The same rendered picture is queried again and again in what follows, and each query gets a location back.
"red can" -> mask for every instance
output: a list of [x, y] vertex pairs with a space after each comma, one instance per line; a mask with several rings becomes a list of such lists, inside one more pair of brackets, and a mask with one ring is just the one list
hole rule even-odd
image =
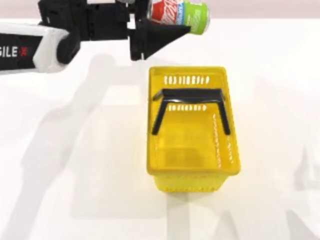
[[182, 25], [184, 0], [149, 0], [148, 19], [166, 25]]

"white wall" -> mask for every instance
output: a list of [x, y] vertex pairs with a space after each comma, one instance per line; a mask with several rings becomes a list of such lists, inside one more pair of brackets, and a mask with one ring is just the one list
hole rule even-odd
[[[0, 0], [0, 18], [37, 18], [38, 0]], [[319, 0], [205, 0], [216, 18], [315, 18]]]

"black handle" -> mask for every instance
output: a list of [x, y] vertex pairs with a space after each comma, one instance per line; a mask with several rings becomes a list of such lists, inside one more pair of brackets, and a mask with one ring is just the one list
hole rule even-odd
[[162, 121], [164, 119], [167, 105], [171, 104], [218, 104], [220, 117], [223, 124], [224, 133], [230, 135], [230, 126], [228, 122], [227, 112], [224, 104], [224, 95], [221, 88], [208, 89], [208, 88], [164, 88], [159, 91], [153, 98], [153, 101], [159, 100], [161, 97], [162, 102], [159, 112], [155, 119], [152, 135], [157, 135]]

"soda can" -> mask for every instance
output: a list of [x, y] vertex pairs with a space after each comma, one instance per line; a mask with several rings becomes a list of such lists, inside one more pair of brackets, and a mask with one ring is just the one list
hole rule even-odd
[[205, 3], [188, 0], [149, 0], [147, 18], [158, 24], [185, 25], [201, 35], [210, 25], [210, 10]]

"coca-cola logo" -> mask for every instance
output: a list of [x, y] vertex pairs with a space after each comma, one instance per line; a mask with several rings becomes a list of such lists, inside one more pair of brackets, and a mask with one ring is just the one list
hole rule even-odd
[[176, 23], [178, 0], [164, 0], [164, 12], [161, 22], [172, 25]]

